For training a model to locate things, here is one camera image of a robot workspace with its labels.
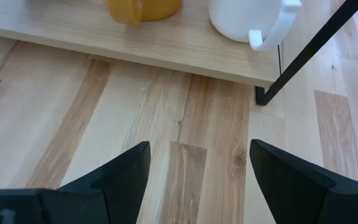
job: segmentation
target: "black metal frame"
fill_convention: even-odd
[[[291,78],[317,53],[318,50],[358,11],[358,0],[346,0],[325,23],[308,45],[291,62],[280,77],[265,93],[265,88],[255,87],[257,105],[265,106],[287,84]]]

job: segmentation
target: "white mug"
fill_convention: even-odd
[[[210,0],[209,18],[226,37],[270,50],[284,39],[301,6],[300,0]]]

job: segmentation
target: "orange container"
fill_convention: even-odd
[[[110,16],[127,25],[171,16],[182,2],[183,0],[106,0]]]

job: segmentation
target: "wooden floor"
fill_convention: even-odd
[[[284,67],[342,1],[303,1]],[[358,180],[358,13],[263,108],[251,86],[0,37],[0,188],[57,188],[148,140],[138,223],[274,223],[253,138]]]

